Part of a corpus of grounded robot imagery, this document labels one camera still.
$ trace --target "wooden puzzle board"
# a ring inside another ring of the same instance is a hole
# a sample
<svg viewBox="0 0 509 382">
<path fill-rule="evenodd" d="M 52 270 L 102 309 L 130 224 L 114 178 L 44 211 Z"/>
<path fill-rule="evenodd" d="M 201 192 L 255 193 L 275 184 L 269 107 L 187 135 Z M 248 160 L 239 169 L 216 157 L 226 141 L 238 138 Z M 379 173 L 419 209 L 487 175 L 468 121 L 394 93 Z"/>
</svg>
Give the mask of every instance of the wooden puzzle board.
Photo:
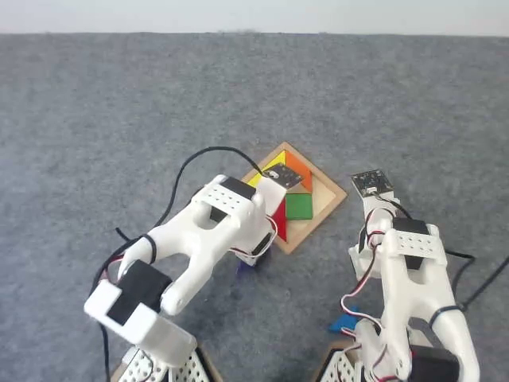
<svg viewBox="0 0 509 382">
<path fill-rule="evenodd" d="M 300 243 L 315 230 L 324 219 L 343 201 L 347 196 L 342 188 L 318 169 L 313 163 L 295 150 L 289 143 L 283 142 L 267 155 L 258 165 L 263 170 L 270 167 L 274 160 L 280 160 L 284 151 L 289 151 L 298 161 L 304 164 L 311 172 L 313 203 L 313 218 L 310 220 L 287 220 L 286 241 L 276 237 L 275 243 L 289 255 Z M 243 181 L 249 182 L 256 177 L 256 170 L 250 171 Z"/>
</svg>

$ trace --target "wire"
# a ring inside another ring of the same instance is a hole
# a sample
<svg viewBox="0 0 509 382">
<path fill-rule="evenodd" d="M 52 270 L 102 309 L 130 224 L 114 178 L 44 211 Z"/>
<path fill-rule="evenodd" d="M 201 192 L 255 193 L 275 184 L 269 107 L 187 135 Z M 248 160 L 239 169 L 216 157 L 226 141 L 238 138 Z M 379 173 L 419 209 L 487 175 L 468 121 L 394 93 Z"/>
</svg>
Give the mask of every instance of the wire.
<svg viewBox="0 0 509 382">
<path fill-rule="evenodd" d="M 272 219 L 268 215 L 265 216 L 265 218 L 271 223 L 272 227 L 274 228 L 274 234 L 272 235 L 270 240 L 267 242 L 267 244 L 265 244 L 265 246 L 260 250 L 260 252 L 257 255 L 250 255 L 249 253 L 242 251 L 241 249 L 238 249 L 238 248 L 230 248 L 228 251 L 231 251 L 237 255 L 248 257 L 250 259 L 257 259 L 258 257 L 263 256 L 263 254 L 269 249 L 269 247 L 272 245 L 272 243 L 276 239 L 276 236 L 278 235 L 278 225 L 276 224 L 274 219 Z"/>
<path fill-rule="evenodd" d="M 205 154 L 209 151 L 232 151 L 234 153 L 237 153 L 244 159 L 246 159 L 250 165 L 253 166 L 253 168 L 258 171 L 260 174 L 262 174 L 262 170 L 258 167 L 258 165 L 253 161 L 251 158 L 249 158 L 245 153 L 243 153 L 241 150 L 236 149 L 234 147 L 229 146 L 210 146 L 206 147 L 200 151 L 197 151 L 195 154 L 191 155 L 189 158 L 187 158 L 184 162 L 184 164 L 181 166 L 181 168 L 178 171 L 177 177 L 175 178 L 175 182 L 173 183 L 173 190 L 171 197 L 169 198 L 168 206 L 166 207 L 166 210 L 162 213 L 161 217 L 157 220 L 156 224 L 154 224 L 154 227 L 157 227 L 162 224 L 163 221 L 165 221 L 166 217 L 168 217 L 172 207 L 173 202 L 175 201 L 175 196 L 177 195 L 177 187 L 178 182 L 181 179 L 182 173 L 184 172 L 185 167 L 192 162 L 193 159 L 198 158 L 200 155 Z"/>
<path fill-rule="evenodd" d="M 391 203 L 394 207 L 396 207 L 398 210 L 400 210 L 401 212 L 403 212 L 403 215 L 405 215 L 408 219 L 412 219 L 412 216 L 408 213 L 408 211 L 406 211 L 402 205 L 400 205 L 399 203 L 395 202 L 395 201 L 392 201 L 390 199 L 385 199 L 384 197 L 381 197 L 380 195 L 378 195 L 377 193 L 372 193 L 373 195 L 375 195 L 375 198 L 378 199 L 379 201 L 386 201 L 387 203 Z"/>
<path fill-rule="evenodd" d="M 152 360 L 152 358 L 149 357 L 149 355 L 145 352 L 145 350 L 140 349 L 140 351 L 143 353 L 143 355 L 146 357 L 146 359 L 149 360 L 149 362 L 150 362 L 150 372 L 149 372 L 148 376 L 146 376 L 142 380 L 138 380 L 138 382 L 146 382 L 147 380 L 149 380 L 149 378 L 153 374 L 153 360 Z"/>
<path fill-rule="evenodd" d="M 477 288 L 472 295 L 465 300 L 461 305 L 463 306 L 463 311 L 465 312 L 470 304 L 474 302 L 476 298 L 478 298 L 485 290 L 488 288 L 495 279 L 502 273 L 503 269 L 509 264 L 509 256 L 499 265 L 498 268 L 481 284 L 479 288 Z"/>
<path fill-rule="evenodd" d="M 108 345 L 108 332 L 103 324 L 99 324 L 101 334 L 103 335 L 103 355 L 104 355 L 104 371 L 106 372 L 106 382 L 111 381 L 110 377 L 110 347 Z"/>
<path fill-rule="evenodd" d="M 384 376 L 379 378 L 378 382 L 388 382 L 389 380 L 399 380 L 397 376 Z"/>
<path fill-rule="evenodd" d="M 457 298 L 457 289 L 458 289 L 458 284 L 460 283 L 461 276 L 464 274 L 464 272 L 467 270 L 468 267 L 470 267 L 472 264 L 474 264 L 474 262 L 476 261 L 476 257 L 472 256 L 472 255 L 468 255 L 466 253 L 452 251 L 447 248 L 445 249 L 445 253 L 447 253 L 451 256 L 455 256 L 455 257 L 459 257 L 461 259 L 467 260 L 467 262 L 465 264 L 463 264 L 463 266 L 458 270 L 458 272 L 456 272 L 456 274 L 454 275 L 453 281 L 451 282 L 451 288 L 453 289 L 454 298 Z"/>
<path fill-rule="evenodd" d="M 353 338 L 354 340 L 357 338 L 357 335 L 354 332 L 352 332 L 349 328 L 346 328 L 344 326 L 340 329 L 340 332 L 345 336 Z"/>
<path fill-rule="evenodd" d="M 370 262 L 369 266 L 367 267 L 366 272 L 364 272 L 363 277 L 359 280 L 357 285 L 352 289 L 352 291 L 350 293 L 345 294 L 341 298 L 341 302 L 340 303 L 341 303 L 341 308 L 343 309 L 343 311 L 346 314 L 349 314 L 349 315 L 351 315 L 353 317 L 366 318 L 367 320 L 369 320 L 369 321 L 373 322 L 374 324 L 376 324 L 380 329 L 382 329 L 382 324 L 380 324 L 380 321 L 377 320 L 376 318 L 370 316 L 369 314 L 360 313 L 360 312 L 354 312 L 353 310 L 348 309 L 347 306 L 344 304 L 344 301 L 347 298 L 355 297 L 364 288 L 364 286 L 366 285 L 366 282 L 368 281 L 368 279 L 371 276 L 371 271 L 373 270 L 373 266 L 375 265 L 376 248 L 379 245 L 380 244 L 376 244 L 375 247 L 373 248 L 373 257 L 371 259 L 371 262 Z"/>
</svg>

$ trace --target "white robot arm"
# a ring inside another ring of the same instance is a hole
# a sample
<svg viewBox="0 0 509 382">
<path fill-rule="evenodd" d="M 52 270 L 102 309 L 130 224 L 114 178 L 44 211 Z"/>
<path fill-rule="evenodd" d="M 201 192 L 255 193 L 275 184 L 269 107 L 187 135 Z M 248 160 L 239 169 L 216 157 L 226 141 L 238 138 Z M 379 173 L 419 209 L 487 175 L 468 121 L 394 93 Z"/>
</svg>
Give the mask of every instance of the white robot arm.
<svg viewBox="0 0 509 382">
<path fill-rule="evenodd" d="M 168 223 L 125 251 L 118 284 L 101 281 L 86 301 L 85 312 L 158 361 L 179 367 L 196 348 L 196 339 L 159 310 L 179 314 L 230 250 L 253 265 L 274 240 L 277 228 L 270 215 L 285 193 L 267 177 L 257 190 L 218 175 Z M 186 254 L 189 264 L 173 282 L 149 265 L 176 253 Z"/>
<path fill-rule="evenodd" d="M 381 320 L 364 318 L 356 326 L 364 377 L 368 381 L 438 380 L 432 374 L 436 361 L 449 363 L 449 380 L 479 381 L 479 363 L 451 291 L 438 228 L 411 219 L 379 170 L 354 175 L 352 180 L 363 198 L 366 224 L 349 255 L 358 280 L 381 278 L 385 302 Z M 399 217 L 402 211 L 407 216 Z M 410 328 L 410 318 L 428 322 L 446 351 L 433 349 L 422 332 Z M 418 370 L 424 364 L 427 370 Z"/>
</svg>

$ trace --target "orange tangram piece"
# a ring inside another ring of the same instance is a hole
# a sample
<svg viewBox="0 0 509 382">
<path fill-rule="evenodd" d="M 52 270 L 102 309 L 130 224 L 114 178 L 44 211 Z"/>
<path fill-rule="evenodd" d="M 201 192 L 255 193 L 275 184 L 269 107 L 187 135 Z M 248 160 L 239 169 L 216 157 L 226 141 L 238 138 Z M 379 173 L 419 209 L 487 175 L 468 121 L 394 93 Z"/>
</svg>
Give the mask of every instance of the orange tangram piece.
<svg viewBox="0 0 509 382">
<path fill-rule="evenodd" d="M 302 176 L 301 184 L 311 193 L 313 191 L 311 170 L 288 150 L 286 150 L 286 165 Z"/>
</svg>

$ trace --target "gray carpet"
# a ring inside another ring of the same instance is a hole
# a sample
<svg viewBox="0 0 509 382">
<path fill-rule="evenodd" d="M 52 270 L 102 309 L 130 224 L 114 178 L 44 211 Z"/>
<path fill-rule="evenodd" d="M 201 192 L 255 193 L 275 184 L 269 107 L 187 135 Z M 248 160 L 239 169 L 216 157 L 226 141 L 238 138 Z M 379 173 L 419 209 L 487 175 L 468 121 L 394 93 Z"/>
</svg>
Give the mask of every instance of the gray carpet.
<svg viewBox="0 0 509 382">
<path fill-rule="evenodd" d="M 274 250 L 241 276 L 225 256 L 176 318 L 226 381 L 309 380 L 338 338 L 326 328 L 362 224 L 350 173 L 385 169 L 415 216 L 480 257 L 465 298 L 507 255 L 508 52 L 499 38 L 1 36 L 0 380 L 103 380 L 83 304 L 121 243 L 113 228 L 150 228 L 182 161 L 210 145 L 260 160 L 287 140 L 349 193 L 294 255 Z M 176 208 L 248 170 L 234 154 L 196 160 Z M 483 381 L 509 373 L 508 293 L 506 272 L 467 313 Z M 380 314 L 378 282 L 358 304 Z M 113 366 L 128 346 L 111 337 Z"/>
</svg>

